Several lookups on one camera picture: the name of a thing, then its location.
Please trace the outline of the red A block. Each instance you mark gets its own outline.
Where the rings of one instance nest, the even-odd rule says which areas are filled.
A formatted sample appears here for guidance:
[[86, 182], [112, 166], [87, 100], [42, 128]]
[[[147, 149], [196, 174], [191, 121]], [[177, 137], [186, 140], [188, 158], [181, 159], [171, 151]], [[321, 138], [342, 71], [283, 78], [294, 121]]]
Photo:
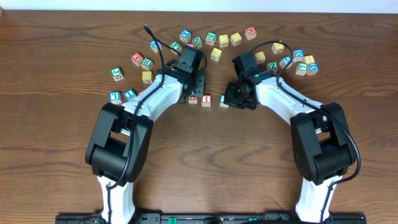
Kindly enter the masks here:
[[189, 97], [188, 102], [190, 104], [197, 104], [198, 103], [198, 98], [197, 97]]

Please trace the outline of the blue 2 block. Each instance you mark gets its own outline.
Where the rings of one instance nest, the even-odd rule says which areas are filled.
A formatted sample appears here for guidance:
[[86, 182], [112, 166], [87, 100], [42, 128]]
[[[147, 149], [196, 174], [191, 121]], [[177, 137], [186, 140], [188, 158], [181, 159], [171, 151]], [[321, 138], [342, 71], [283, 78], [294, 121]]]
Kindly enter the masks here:
[[224, 95], [220, 96], [220, 106], [224, 108], [228, 107], [228, 105], [224, 102]]

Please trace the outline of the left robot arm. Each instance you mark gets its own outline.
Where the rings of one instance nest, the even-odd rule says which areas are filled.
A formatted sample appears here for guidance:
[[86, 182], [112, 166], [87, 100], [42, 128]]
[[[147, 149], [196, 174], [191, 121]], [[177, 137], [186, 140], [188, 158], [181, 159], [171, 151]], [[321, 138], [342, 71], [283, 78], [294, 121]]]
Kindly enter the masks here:
[[85, 161], [103, 191], [104, 223], [129, 223], [134, 214], [133, 182], [144, 167], [156, 119], [183, 94], [203, 96], [204, 71], [166, 67], [138, 96], [121, 105], [105, 104], [89, 141]]

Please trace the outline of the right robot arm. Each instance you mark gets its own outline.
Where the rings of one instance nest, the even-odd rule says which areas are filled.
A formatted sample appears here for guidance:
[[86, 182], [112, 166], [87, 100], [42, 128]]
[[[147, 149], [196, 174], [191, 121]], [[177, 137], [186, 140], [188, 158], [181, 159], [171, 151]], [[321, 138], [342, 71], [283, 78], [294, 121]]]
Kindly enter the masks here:
[[270, 108], [290, 126], [294, 162], [303, 177], [295, 213], [301, 222], [325, 223], [336, 185], [345, 182], [359, 151], [338, 103], [313, 101], [291, 88], [275, 72], [240, 73], [227, 84], [224, 103], [250, 110]]

